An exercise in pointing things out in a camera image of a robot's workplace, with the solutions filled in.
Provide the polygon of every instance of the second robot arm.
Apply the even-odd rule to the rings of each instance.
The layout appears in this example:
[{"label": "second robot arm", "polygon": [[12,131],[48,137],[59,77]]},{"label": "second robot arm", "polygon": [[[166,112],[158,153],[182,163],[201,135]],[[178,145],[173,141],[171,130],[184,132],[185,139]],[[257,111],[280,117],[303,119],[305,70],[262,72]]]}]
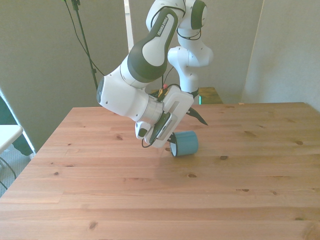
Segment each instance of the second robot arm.
[{"label": "second robot arm", "polygon": [[[169,45],[174,33],[178,26],[183,27],[185,21],[192,19],[192,10],[186,7],[189,5],[199,7],[199,3],[203,2],[191,0],[185,4],[184,0],[156,0],[147,17],[150,33],[133,46],[116,70],[104,76],[98,87],[97,101],[100,105],[137,122],[137,138],[144,138],[148,144],[156,148],[161,148],[165,144],[194,102],[194,96],[186,87],[181,91],[178,87],[172,86],[163,101],[158,101],[148,95],[144,88],[165,73]],[[179,72],[181,56],[176,54],[176,57],[173,56],[171,59],[176,59],[178,65],[172,65]],[[181,81],[183,74],[179,72],[179,75]]]}]

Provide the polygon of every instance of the wooden table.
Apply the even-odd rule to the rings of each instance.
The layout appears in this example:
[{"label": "wooden table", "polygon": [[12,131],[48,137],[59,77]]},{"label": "wooden table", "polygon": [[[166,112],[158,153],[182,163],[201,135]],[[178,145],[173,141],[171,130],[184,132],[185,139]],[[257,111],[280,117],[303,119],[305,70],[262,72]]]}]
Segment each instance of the wooden table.
[{"label": "wooden table", "polygon": [[74,108],[0,199],[1,240],[318,240],[320,115],[304,103],[186,116],[195,155],[141,147],[135,123]]}]

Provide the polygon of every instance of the microphone stand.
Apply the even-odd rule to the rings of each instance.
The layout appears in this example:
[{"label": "microphone stand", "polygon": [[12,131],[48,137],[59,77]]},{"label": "microphone stand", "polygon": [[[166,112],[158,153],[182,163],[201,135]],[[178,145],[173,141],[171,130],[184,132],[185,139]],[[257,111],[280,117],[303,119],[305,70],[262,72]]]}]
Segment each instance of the microphone stand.
[{"label": "microphone stand", "polygon": [[92,73],[92,76],[93,76],[94,85],[95,85],[95,88],[98,89],[98,83],[97,83],[97,78],[96,78],[97,70],[93,67],[93,64],[92,64],[92,60],[91,60],[91,57],[90,57],[90,53],[89,53],[89,49],[88,49],[88,45],[87,45],[87,41],[86,41],[86,37],[85,37],[85,32],[84,32],[84,29],[82,27],[80,15],[79,15],[78,5],[80,5],[80,0],[71,0],[71,2],[72,2],[73,10],[75,10],[76,16],[78,17],[78,21],[79,21],[79,25],[80,25],[80,28],[81,28],[83,41],[84,41],[84,46],[85,46],[86,53],[88,55],[89,62],[90,62],[91,73]]}]

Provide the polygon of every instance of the wood knot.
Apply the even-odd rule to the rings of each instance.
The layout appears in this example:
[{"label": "wood knot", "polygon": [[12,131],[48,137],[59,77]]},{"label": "wood knot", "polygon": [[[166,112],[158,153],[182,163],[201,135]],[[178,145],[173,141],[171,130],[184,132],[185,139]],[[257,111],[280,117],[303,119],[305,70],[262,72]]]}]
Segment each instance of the wood knot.
[{"label": "wood knot", "polygon": [[90,229],[90,230],[93,230],[93,229],[96,228],[97,225],[98,225],[98,222],[93,221],[93,222],[90,223],[89,229]]},{"label": "wood knot", "polygon": [[190,174],[188,174],[188,177],[189,178],[196,178],[197,176],[195,174],[193,174],[193,173],[190,173]]},{"label": "wood knot", "polygon": [[247,135],[250,136],[250,137],[254,137],[254,138],[257,137],[257,135],[255,135],[255,134],[252,133],[251,131],[244,131],[244,133],[247,134]]},{"label": "wood knot", "polygon": [[293,123],[293,124],[295,124],[296,122],[295,121],[293,121],[292,119],[290,119],[290,118],[285,118],[289,123]]}]

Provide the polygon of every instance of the black cable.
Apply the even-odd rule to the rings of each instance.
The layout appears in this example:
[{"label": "black cable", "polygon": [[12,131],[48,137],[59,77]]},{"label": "black cable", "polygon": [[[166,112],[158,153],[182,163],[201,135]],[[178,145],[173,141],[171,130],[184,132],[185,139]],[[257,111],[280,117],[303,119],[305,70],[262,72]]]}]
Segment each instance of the black cable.
[{"label": "black cable", "polygon": [[0,160],[2,160],[10,168],[11,172],[14,175],[14,179],[17,179],[17,175],[16,175],[15,171],[12,169],[12,167],[2,157],[0,157]]},{"label": "black cable", "polygon": [[152,27],[153,27],[153,25],[152,25],[152,23],[153,23],[153,21],[154,21],[154,19],[155,19],[155,17],[158,15],[158,13],[160,13],[161,12],[161,10],[162,9],[164,9],[164,8],[169,8],[169,9],[178,9],[178,10],[180,10],[180,11],[182,11],[183,12],[183,16],[182,16],[182,18],[184,18],[185,17],[185,14],[186,14],[186,11],[184,11],[184,10],[182,10],[181,8],[178,8],[178,7],[174,7],[174,6],[163,6],[162,8],[160,8],[154,15],[153,15],[153,17],[152,17],[152,19],[151,19],[151,22],[150,22],[150,29],[152,29]]},{"label": "black cable", "polygon": [[72,15],[71,15],[71,12],[70,12],[69,6],[68,6],[68,4],[67,4],[67,1],[66,1],[66,0],[64,0],[64,2],[65,2],[65,5],[66,5],[66,7],[67,7],[67,9],[68,9],[68,12],[69,12],[69,15],[70,15],[70,18],[71,18],[71,21],[72,21],[73,29],[74,29],[74,32],[75,32],[75,35],[76,35],[76,38],[78,39],[79,43],[81,44],[81,46],[82,46],[82,48],[83,48],[83,50],[84,50],[85,54],[88,56],[89,60],[90,60],[90,61],[92,62],[92,64],[96,67],[96,69],[97,69],[97,70],[98,70],[98,71],[99,71],[99,72],[104,76],[104,73],[103,73],[102,71],[100,71],[100,69],[96,66],[96,64],[94,63],[94,61],[92,61],[92,59],[91,59],[90,55],[87,53],[87,51],[86,51],[86,49],[85,49],[84,45],[83,45],[83,44],[82,44],[82,42],[80,41],[79,36],[78,36],[78,34],[77,34],[77,30],[76,30],[75,22],[74,22],[74,19],[73,19]]},{"label": "black cable", "polygon": [[162,87],[161,87],[161,89],[162,89],[162,92],[164,91],[164,76],[162,75],[162,77],[161,77],[161,81],[162,81]]},{"label": "black cable", "polygon": [[152,143],[150,145],[148,145],[148,146],[144,146],[144,140],[142,139],[141,145],[142,145],[142,147],[144,149],[146,149],[146,148],[149,148],[152,145]]},{"label": "black cable", "polygon": [[187,40],[191,40],[191,41],[199,40],[199,39],[201,38],[201,35],[202,35],[201,28],[200,28],[200,31],[199,31],[196,35],[194,35],[194,36],[182,36],[182,35],[179,33],[178,29],[176,30],[176,33],[177,33],[181,38],[187,39]]},{"label": "black cable", "polygon": [[2,186],[4,186],[5,190],[8,190],[8,188],[6,187],[6,185],[3,184],[2,181],[0,181],[0,184],[1,184]]},{"label": "black cable", "polygon": [[166,83],[167,77],[168,77],[168,75],[169,75],[169,73],[171,72],[172,69],[174,69],[174,67],[172,67],[170,69],[170,71],[168,71],[168,73],[166,74],[165,79],[164,79],[164,83],[162,84],[162,86]]},{"label": "black cable", "polygon": [[179,84],[176,84],[176,83],[170,84],[170,85],[167,87],[167,89],[169,89],[171,86],[177,86],[177,87],[181,90],[180,85],[179,85]]}]

